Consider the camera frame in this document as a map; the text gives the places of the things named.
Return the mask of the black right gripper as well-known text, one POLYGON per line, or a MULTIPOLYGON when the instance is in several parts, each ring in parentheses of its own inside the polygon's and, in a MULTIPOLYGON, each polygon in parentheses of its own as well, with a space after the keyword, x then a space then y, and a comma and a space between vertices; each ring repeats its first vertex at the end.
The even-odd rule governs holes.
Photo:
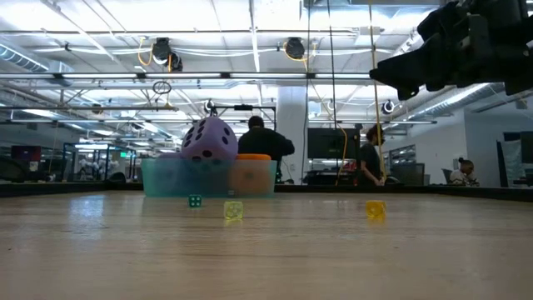
POLYGON ((450 1, 417 27, 417 50, 381 61, 369 72, 400 101, 444 86, 503 83, 508 94, 532 88, 532 16, 526 0, 450 1))

